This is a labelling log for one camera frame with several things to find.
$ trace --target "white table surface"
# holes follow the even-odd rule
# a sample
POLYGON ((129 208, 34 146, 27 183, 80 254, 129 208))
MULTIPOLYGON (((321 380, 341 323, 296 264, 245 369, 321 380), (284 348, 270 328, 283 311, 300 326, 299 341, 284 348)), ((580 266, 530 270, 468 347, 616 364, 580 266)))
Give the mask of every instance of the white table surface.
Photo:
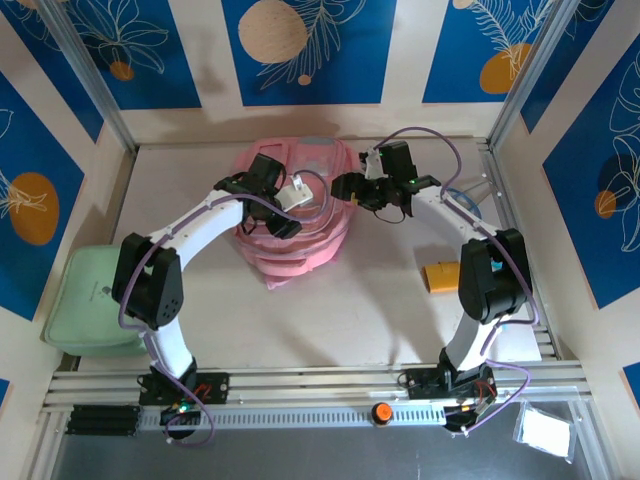
MULTIPOLYGON (((370 140, 349 142, 359 151, 370 140)), ((420 174, 446 180, 455 160, 437 139, 409 142, 420 174)), ((473 139, 456 139, 464 169, 458 188, 482 179, 473 139)), ((133 170, 114 243, 146 235, 200 202, 228 175, 246 144, 142 148, 133 170)), ((471 192, 482 198, 488 185, 471 192)), ((480 205, 498 225, 492 196, 480 205)), ((393 208, 380 212, 394 219, 393 208)), ((457 293, 430 295, 425 265, 456 260, 438 232, 408 218, 389 225, 357 211, 335 262, 276 290, 236 251, 227 232, 185 269, 180 323, 202 368, 354 366, 435 363, 462 314, 457 293)), ((494 345, 494 359, 539 360, 530 327, 512 327, 494 345)), ((80 370, 146 369, 148 358, 89 358, 80 370)))

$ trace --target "purple cable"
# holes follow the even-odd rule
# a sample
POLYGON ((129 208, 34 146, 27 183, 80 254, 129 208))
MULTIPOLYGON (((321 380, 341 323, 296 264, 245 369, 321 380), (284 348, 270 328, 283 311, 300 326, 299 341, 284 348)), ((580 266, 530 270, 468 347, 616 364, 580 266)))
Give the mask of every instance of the purple cable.
MULTIPOLYGON (((451 202, 448 199, 448 197, 447 197, 447 189, 451 186, 451 184, 453 182, 456 181, 456 179, 460 176, 460 173, 462 172, 462 156, 460 155, 460 151, 457 149, 457 147, 453 144, 453 142, 449 138, 447 138, 445 135, 443 135, 440 132, 438 132, 436 130, 433 130, 431 128, 427 128, 427 127, 406 127, 406 128, 402 128, 402 129, 392 133, 387 138, 385 138, 384 140, 379 142, 374 148, 376 148, 376 149, 380 148, 382 145, 387 143, 392 138, 395 138, 396 136, 400 135, 401 133, 412 131, 412 130, 427 132, 427 133, 430 133, 432 135, 435 135, 436 137, 444 140, 446 142, 446 144, 449 145, 449 147, 451 148, 451 151, 453 152, 453 154, 456 157, 457 168, 456 168, 456 171, 453 174, 453 176, 449 180, 447 180, 446 182, 443 183, 442 188, 440 190, 440 199, 444 202, 445 205, 447 205, 447 207, 449 207, 456 214, 458 214, 463 220, 465 220, 467 223, 469 223, 476 231, 480 232, 485 237, 487 237, 487 239, 489 239, 489 241, 498 249, 500 254, 503 256, 503 258, 505 259, 505 261, 507 262, 507 264, 509 265, 509 267, 513 271, 516 279, 518 280, 518 283, 522 287, 522 290, 524 291, 525 296, 527 297, 527 301, 531 305, 531 310, 533 311, 533 319, 531 319, 531 320, 505 320, 504 322, 498 321, 493 326, 493 329, 491 330, 491 333, 487 336, 487 339, 484 341, 484 344, 482 345, 482 348, 480 349, 480 354, 482 356, 484 356, 484 354, 486 353, 487 349, 489 348, 489 346, 493 342, 493 339, 497 335, 498 330, 500 329, 501 326, 509 325, 509 324, 517 324, 517 325, 536 325, 536 324, 538 324, 538 322, 540 321, 540 312, 538 310, 538 305, 537 305, 535 299, 533 298, 533 292, 529 288, 529 285, 527 284, 527 281, 525 280, 524 275, 522 274, 522 272, 520 271, 520 269, 516 265, 515 261, 513 260, 513 258, 509 254, 509 252, 507 252, 507 250, 502 246, 502 244, 489 231, 487 231, 487 229, 482 227, 477 222, 477 220, 474 217, 471 216, 470 213, 466 212, 464 209, 459 208, 454 202, 451 202)), ((486 361, 487 365, 492 366, 492 367, 508 368, 508 369, 511 369, 511 370, 516 370, 516 371, 522 372, 522 373, 524 373, 526 375, 527 378, 524 381, 524 383, 522 384, 522 386, 518 390, 516 390, 516 392, 511 397, 509 397, 502 405, 500 405, 498 408, 496 408, 493 412, 491 412, 485 418, 480 420, 478 423, 476 423, 472 427, 468 428, 465 431, 466 434, 472 432, 473 430, 478 428, 480 425, 483 425, 488 420, 490 420, 491 418, 495 417, 498 413, 500 413, 502 410, 504 410, 510 403, 513 403, 515 401, 515 399, 518 398, 518 396, 520 396, 522 394, 522 392, 529 386, 529 383, 531 383, 531 373, 526 368, 519 367, 518 365, 512 365, 512 364, 509 364, 509 363, 494 362, 493 360, 489 360, 489 359, 486 359, 485 361, 486 361)))
MULTIPOLYGON (((277 213, 278 215, 280 215, 280 216, 282 216, 282 217, 284 217, 284 218, 286 218, 288 220, 300 221, 300 222, 302 222, 302 221, 310 222, 310 221, 317 220, 318 218, 320 218, 325 213, 325 211, 326 211, 326 209, 327 209, 327 207, 329 205, 329 192, 330 192, 329 185, 327 184, 327 181, 324 179, 324 177, 322 175, 318 174, 317 172, 314 172, 313 170, 299 170, 298 172, 295 172, 294 175, 298 175, 300 173, 308 173, 308 174, 311 174, 311 175, 315 175, 317 178, 320 179, 320 181, 322 182, 322 184, 323 184, 323 186, 325 188, 324 201, 323 201, 322 207, 320 208, 318 213, 312 215, 311 217, 307 217, 307 218, 303 219, 303 218, 298 218, 298 217, 294 217, 292 215, 289 215, 289 214, 283 212, 282 210, 280 210, 279 208, 274 207, 273 205, 271 205, 266 200, 264 200, 264 199, 262 199, 260 197, 257 197, 255 195, 249 195, 249 194, 244 194, 244 193, 226 195, 224 197, 221 197, 221 198, 218 198, 218 199, 214 200, 209 205, 203 205, 202 207, 200 207, 199 209, 194 211, 191 215, 189 215, 187 218, 185 218, 184 220, 182 220, 181 222, 176 224, 173 227, 173 229, 171 231, 171 234, 164 235, 162 238, 160 238, 160 240, 158 240, 155 244, 153 244, 151 246, 151 248, 147 251, 147 253, 144 254, 144 256, 142 257, 142 259, 140 260, 138 265, 136 265, 136 268, 134 269, 133 274, 131 275, 131 278, 129 279, 129 283, 126 286, 126 288, 124 290, 124 294, 122 295, 122 300, 120 301, 120 309, 118 311, 118 324, 120 325, 121 328, 123 328, 125 330, 136 330, 141 334, 142 340, 143 340, 143 342, 145 344, 145 347, 147 348, 147 351, 149 352, 149 356, 151 357, 153 366, 160 373, 162 373, 165 377, 167 377, 169 380, 171 380, 171 382, 176 387, 178 387, 185 395, 187 395, 189 398, 191 398, 193 401, 196 402, 196 404, 200 407, 200 409, 204 412, 204 414, 209 419, 209 423, 211 425, 211 430, 209 431, 209 435, 208 435, 208 437, 206 439, 204 439, 204 440, 202 440, 200 442, 195 442, 195 443, 172 442, 175 445, 180 445, 182 447, 200 447, 200 446, 203 446, 203 445, 206 445, 207 443, 209 443, 213 439, 214 432, 215 432, 213 416, 211 415, 211 412, 209 412, 209 409, 206 408, 204 402, 202 402, 198 398, 197 395, 195 395, 187 387, 185 387, 182 384, 182 382, 180 382, 180 380, 178 380, 173 375, 171 375, 171 373, 169 373, 169 371, 165 368, 165 366, 162 363, 162 360, 160 359, 160 356, 158 355, 158 352, 157 352, 157 350, 155 348, 155 345, 153 344, 153 342, 149 338, 150 329, 146 325, 142 326, 142 325, 132 325, 132 324, 125 323, 124 317, 125 317, 125 313, 127 311, 127 305, 129 304, 129 299, 131 298, 131 293, 133 292, 133 287, 136 284, 136 281, 138 280, 138 277, 140 276, 140 273, 142 273, 142 270, 144 269, 144 267, 147 264, 147 262, 149 261, 149 259, 156 252, 156 250, 158 250, 162 245, 164 245, 171 238, 173 238, 172 235, 175 235, 175 234, 179 233, 180 230, 182 230, 188 224, 193 222, 196 218, 198 218, 203 213, 211 210, 214 207, 217 207, 218 205, 221 205, 223 203, 229 202, 231 200, 252 200, 252 201, 258 202, 258 203, 264 205, 268 209, 272 210, 273 212, 277 213)), ((169 423, 165 427, 165 435, 168 434, 169 423)))

